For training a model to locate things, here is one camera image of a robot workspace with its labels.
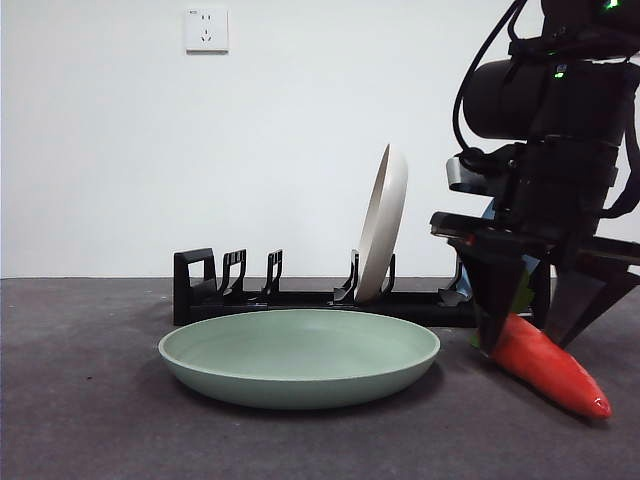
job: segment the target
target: plate rim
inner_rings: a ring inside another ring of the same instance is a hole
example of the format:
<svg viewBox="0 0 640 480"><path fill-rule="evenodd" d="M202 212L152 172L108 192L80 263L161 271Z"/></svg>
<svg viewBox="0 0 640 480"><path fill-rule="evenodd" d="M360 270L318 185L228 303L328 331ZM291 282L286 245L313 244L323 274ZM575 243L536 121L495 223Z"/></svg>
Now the plate rim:
<svg viewBox="0 0 640 480"><path fill-rule="evenodd" d="M264 375L243 375L243 374L234 374L234 373L230 373L228 371L223 371L223 370L215 370L215 369L210 369L210 368L204 368L201 366L197 366L197 365L193 365L187 362L183 362L181 360L176 359L175 357L171 356L165 349L165 344L166 342L174 335L177 335L179 332L192 327L193 325L197 325L197 324L201 324L201 323L207 323L207 322L215 322L216 320L219 320L220 318L227 318L227 317L241 317L241 316L246 316L246 315L253 315L253 316L259 316L261 314L274 314L274 313L278 313L278 312L322 312L322 313L327 313L327 312L342 312L342 313L348 313L351 315L365 315L365 316L369 316L369 317L381 317L381 318L386 318L386 319L391 319L400 323L404 323L407 325L410 325L412 328L416 328L418 331L422 331L423 333L426 333L427 336L430 336L431 338L433 338L435 340L435 345L434 348L432 349L432 351L430 351L428 354L423 355L420 357L419 360L417 361L413 361L409 364L405 364L402 365L401 367L396 367L393 369L389 369L389 370L384 370L384 371L380 371L380 372L376 372L376 373L372 373L372 374L367 374L367 375L350 375L350 376L340 376L340 377L321 377L321 378L313 378L313 377L303 377L303 378L278 378L278 377L272 377L272 376L264 376ZM300 308L296 308L296 309L286 309L286 310L262 310L262 311L258 311L258 312L245 312L245 313L235 313L235 314L231 314L231 315L224 315L222 317L215 317L215 318L209 318L209 319L205 319L205 320L201 320L199 322L194 322L191 323L189 325L185 325L183 327L177 328L169 333L167 333L166 335L164 335L162 337L162 339L160 340L160 342L158 343L158 350L160 352L160 355L163 357L163 359L166 362L169 362L171 364L180 366L182 368L185 368L187 370L193 371L193 372L198 372L198 373L203 373L206 375L215 375L217 377L223 377L223 378L229 378L229 379L234 379L234 380L252 380L252 381L263 381L263 382L289 382L289 383L304 383L304 382L336 382L336 381L346 381L346 380L356 380L356 379L364 379L364 378L375 378L378 376L384 376L384 375L389 375L392 373L397 373L397 372L401 372L401 371L405 371L405 370L409 370L413 367L416 367L418 365L422 365L432 359L434 359L437 354L440 352L440 348L441 348L441 342L440 342L440 338L430 329L423 327L422 325L418 325L417 323L413 323L413 322L409 322L407 320L403 320L401 318L396 318L396 317L391 317L389 315L380 315L377 313L369 313L369 312L356 312L356 311L350 311L350 310L329 310L329 309L319 309L319 308L309 308L309 309L300 309Z"/></svg>

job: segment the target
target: black cable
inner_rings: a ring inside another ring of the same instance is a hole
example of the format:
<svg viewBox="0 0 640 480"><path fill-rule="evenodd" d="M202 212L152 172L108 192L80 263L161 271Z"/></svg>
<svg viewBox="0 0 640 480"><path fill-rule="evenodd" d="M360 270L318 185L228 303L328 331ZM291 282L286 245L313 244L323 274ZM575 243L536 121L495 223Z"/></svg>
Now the black cable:
<svg viewBox="0 0 640 480"><path fill-rule="evenodd" d="M484 41L484 43L480 47L480 50L478 50L478 53L473 59L473 62L471 62L471 65L469 66L469 69L467 70L467 73L462 80L462 84L460 84L460 89L458 90L458 95L456 96L456 100L453 106L453 133L455 134L456 140L458 141L460 147L462 147L463 151L469 150L469 145L467 145L467 142L464 141L464 137L462 136L462 132L460 131L460 106L462 105L462 97L464 97L467 86L469 85L469 82L471 81L476 68L478 68L480 60L482 60L482 57L487 52L500 31L507 24L509 19L518 10L518 8L520 8L520 4L523 3L523 1L526 0L514 0L507 12L502 16L498 24L494 27L487 39Z"/></svg>
<svg viewBox="0 0 640 480"><path fill-rule="evenodd" d="M640 146L638 146L638 137L636 135L635 101L633 97L629 102L627 111L624 142L627 146L627 158L631 171L624 190L610 208L602 210L600 218L619 218L633 212L640 203Z"/></svg>
<svg viewBox="0 0 640 480"><path fill-rule="evenodd" d="M520 14L522 13L522 10L524 10L524 6L526 4L527 0L522 0L520 6L513 14L513 17L511 17L511 21L509 22L509 26L507 27L507 32L509 32L509 38L512 42L518 42L520 40L520 37L518 37L518 34L516 33L516 22L518 21L518 18L520 18Z"/></svg>

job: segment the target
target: plate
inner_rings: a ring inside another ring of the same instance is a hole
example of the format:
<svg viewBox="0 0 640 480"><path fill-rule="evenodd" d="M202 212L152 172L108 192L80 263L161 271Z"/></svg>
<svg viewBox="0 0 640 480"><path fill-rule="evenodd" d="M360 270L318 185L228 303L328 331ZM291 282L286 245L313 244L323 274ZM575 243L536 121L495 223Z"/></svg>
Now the plate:
<svg viewBox="0 0 640 480"><path fill-rule="evenodd" d="M404 155L387 145L373 186L360 236L356 303L375 300L398 238L409 173Z"/></svg>
<svg viewBox="0 0 640 480"><path fill-rule="evenodd" d="M391 395L420 378L440 348L419 325L360 312L280 310L197 322L158 346L203 395L269 409L321 409Z"/></svg>

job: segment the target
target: black mount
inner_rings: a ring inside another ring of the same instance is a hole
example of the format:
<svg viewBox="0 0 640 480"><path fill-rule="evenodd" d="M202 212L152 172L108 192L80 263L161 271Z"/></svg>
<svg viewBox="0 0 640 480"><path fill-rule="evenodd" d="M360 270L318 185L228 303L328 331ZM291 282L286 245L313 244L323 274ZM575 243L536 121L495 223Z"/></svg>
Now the black mount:
<svg viewBox="0 0 640 480"><path fill-rule="evenodd" d="M472 302L453 290L453 285L461 274L459 262L456 279L446 289L438 292L397 292L394 291L396 257L393 255L389 263L387 281L380 295L370 303L356 304L354 294L360 280L359 261L358 251L353 250L349 278L333 292L282 291L280 279L283 252L278 250L267 257L264 287L259 291L245 291L246 250L224 255L220 284L216 278L212 249L175 253L173 323L182 326L234 313L321 308L388 315L424 326L476 326ZM204 263L204 278L200 282L192 283L189 266L198 262ZM236 265L239 265L239 272L232 282L231 267Z"/></svg>

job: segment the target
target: green plate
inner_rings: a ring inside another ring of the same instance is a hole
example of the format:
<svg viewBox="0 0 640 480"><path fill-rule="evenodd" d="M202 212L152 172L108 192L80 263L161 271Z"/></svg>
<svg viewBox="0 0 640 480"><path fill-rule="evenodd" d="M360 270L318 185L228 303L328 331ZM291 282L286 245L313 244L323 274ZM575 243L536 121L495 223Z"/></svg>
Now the green plate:
<svg viewBox="0 0 640 480"><path fill-rule="evenodd" d="M218 400L272 409L354 405L420 378L438 337L397 318L339 310L280 310L205 320L158 346L185 385Z"/></svg>

